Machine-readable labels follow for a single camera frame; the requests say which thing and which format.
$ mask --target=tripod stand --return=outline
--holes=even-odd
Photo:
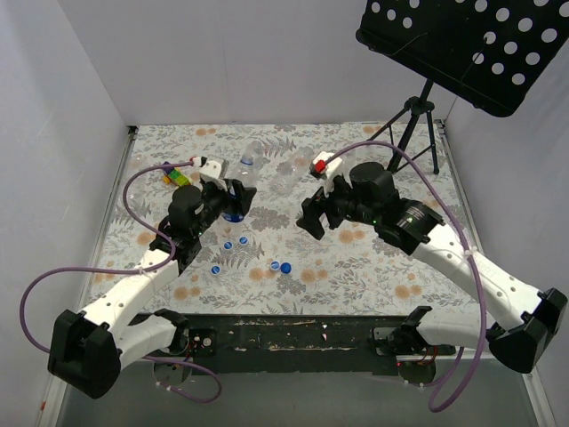
[[[431,80],[427,80],[425,85],[423,86],[423,90],[421,92],[421,96],[413,96],[409,98],[403,109],[399,111],[391,120],[389,120],[379,131],[377,131],[369,141],[375,140],[378,136],[389,129],[389,137],[391,138],[391,143],[395,145],[393,141],[393,132],[391,131],[391,126],[405,113],[411,111],[411,120],[409,120],[409,124],[405,128],[403,135],[401,136],[401,140],[399,140],[398,147],[405,151],[407,149],[407,145],[409,145],[409,141],[413,136],[413,131],[419,123],[419,119],[424,114],[427,116],[427,126],[429,127],[429,140],[430,144],[427,148],[413,157],[413,160],[417,159],[418,157],[425,154],[427,151],[431,151],[431,155],[433,156],[433,173],[435,175],[438,174],[438,159],[437,159],[437,146],[435,145],[435,130],[433,129],[433,116],[432,111],[435,109],[435,104],[430,101],[427,101],[429,97],[430,90],[433,87],[433,82]],[[408,163],[405,163],[403,166],[399,166],[401,163],[401,155],[398,153],[394,153],[391,160],[389,160],[389,165],[387,167],[388,171],[395,173],[399,172],[401,169],[406,167]]]

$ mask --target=perforated music stand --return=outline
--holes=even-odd
[[[568,37],[566,0],[368,0],[357,40],[427,78],[421,97],[371,139],[411,111],[398,144],[405,150],[426,114],[430,146],[418,156],[431,150],[438,173],[427,101],[433,83],[492,116],[511,116]],[[388,169],[400,170],[400,162],[394,154]]]

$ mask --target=black metal plate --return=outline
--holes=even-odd
[[[536,5],[544,1],[368,0],[357,40],[488,114],[507,117],[516,111],[569,37],[569,17],[560,12],[566,0]],[[485,9],[479,12],[484,4]],[[502,8],[508,13],[499,13]],[[390,17],[395,13],[395,19],[388,18],[389,11]],[[412,22],[409,28],[404,27],[406,18]],[[532,21],[527,31],[519,27],[524,19]],[[551,29],[557,36],[545,43],[542,35]],[[495,34],[491,44],[485,42],[488,32]],[[517,46],[510,54],[504,50],[509,42]],[[478,57],[482,62],[474,64],[473,58],[480,52],[484,58]],[[539,55],[534,65],[526,62],[530,53]],[[503,66],[500,74],[493,72],[494,64]],[[523,75],[522,84],[513,83],[516,75]]]
[[[140,323],[148,315],[132,322]],[[372,372],[397,375],[395,356],[378,356],[373,329],[405,317],[186,315],[191,331],[213,331],[212,354],[194,361],[219,374]],[[153,356],[167,356],[155,352]]]

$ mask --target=gray wall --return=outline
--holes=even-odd
[[[446,122],[486,252],[542,289],[569,295],[569,44],[509,118],[457,101]],[[538,365],[559,426],[569,425],[567,318]]]
[[[127,124],[385,119],[423,84],[356,41],[365,0],[59,1]]]
[[[55,0],[0,0],[0,40],[0,424],[29,426],[49,375],[20,297],[42,272],[90,261],[126,128]],[[31,295],[43,344],[84,282],[59,275]]]

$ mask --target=floral tablecloth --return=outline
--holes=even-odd
[[[231,314],[347,314],[401,315],[428,304],[450,312],[477,312],[474,300],[429,266],[384,244],[365,225],[344,222],[327,230],[321,241],[299,229],[301,201],[310,197],[319,183],[309,175],[287,196],[271,190],[271,181],[281,165],[297,148],[310,146],[317,153],[337,150],[347,141],[362,141],[381,123],[339,125],[164,125],[141,126],[134,143],[123,182],[133,171],[147,165],[187,161],[195,155],[216,155],[232,165],[251,141],[261,141],[265,158],[258,193],[240,230],[219,219],[202,236],[203,249],[186,271],[159,292],[147,305],[153,311],[163,307],[184,313]],[[405,125],[393,126],[396,141]],[[380,141],[389,139],[383,135]],[[429,145],[426,125],[418,125],[408,152]],[[463,224],[466,214],[453,182],[453,171],[437,135],[440,174],[432,173],[430,155],[418,163],[427,173],[442,199]],[[349,162],[376,159],[384,165],[391,152],[366,148],[354,152]],[[196,168],[182,172],[197,177]],[[416,173],[407,167],[396,175],[403,197],[415,198],[440,211],[436,200]],[[160,172],[150,173],[134,184],[132,205],[150,223],[158,223],[167,212],[175,188],[162,180]],[[240,246],[240,236],[249,244]],[[110,223],[101,267],[131,269],[154,236],[135,223],[119,200]],[[234,242],[232,250],[223,244]],[[271,271],[272,261],[289,262],[289,275]],[[213,265],[221,272],[214,276]],[[107,292],[120,277],[95,275],[88,298]]]

